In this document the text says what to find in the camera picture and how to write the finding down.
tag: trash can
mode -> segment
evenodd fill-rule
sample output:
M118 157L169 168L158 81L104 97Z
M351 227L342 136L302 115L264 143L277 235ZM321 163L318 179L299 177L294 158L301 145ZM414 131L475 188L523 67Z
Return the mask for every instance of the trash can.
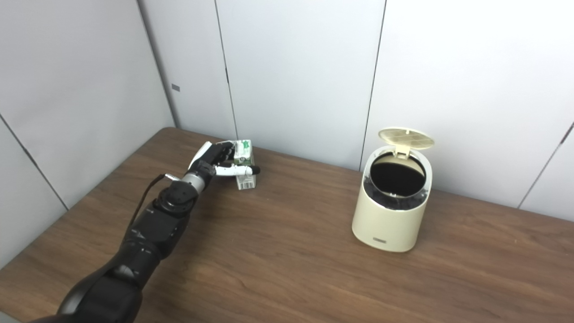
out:
M367 160L352 230L371 247L405 252L417 241L432 184L431 164L418 150L435 142L420 131L399 127L385 128L379 137L389 145Z

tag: robotic hand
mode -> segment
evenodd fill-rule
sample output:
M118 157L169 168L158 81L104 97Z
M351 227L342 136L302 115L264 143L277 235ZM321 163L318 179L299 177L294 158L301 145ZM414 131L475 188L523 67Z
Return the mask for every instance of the robotic hand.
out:
M162 174L151 182L136 208L118 252L102 268L77 283L66 295L55 316L31 323L132 323L142 302L142 289L160 261L168 257L187 227L199 197L216 176L255 175L257 166L233 161L234 143L206 142L183 178ZM137 217L149 189L162 178L168 188Z

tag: barcode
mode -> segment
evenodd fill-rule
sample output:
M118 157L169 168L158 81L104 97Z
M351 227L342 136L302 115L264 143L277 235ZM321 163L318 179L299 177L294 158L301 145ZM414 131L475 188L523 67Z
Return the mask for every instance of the barcode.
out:
M255 187L255 185L253 185L253 183L241 183L241 189L242 190L252 189L253 187Z

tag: open lid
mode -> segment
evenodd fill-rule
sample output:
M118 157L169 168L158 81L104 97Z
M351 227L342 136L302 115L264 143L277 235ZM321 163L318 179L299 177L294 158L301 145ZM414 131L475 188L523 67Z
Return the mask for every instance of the open lid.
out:
M379 131L379 137L389 145L394 145L394 156L407 159L411 149L428 149L435 145L435 141L423 132L403 128L391 127Z

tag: wooden table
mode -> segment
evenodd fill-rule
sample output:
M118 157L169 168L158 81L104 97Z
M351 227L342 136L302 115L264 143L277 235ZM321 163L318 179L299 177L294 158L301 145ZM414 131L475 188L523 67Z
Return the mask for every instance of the wooden table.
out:
M0 310L53 314L206 140L157 133L0 271ZM435 190L415 248L384 252L351 232L359 172L255 155L257 188L219 178L200 197L137 322L574 322L574 223Z

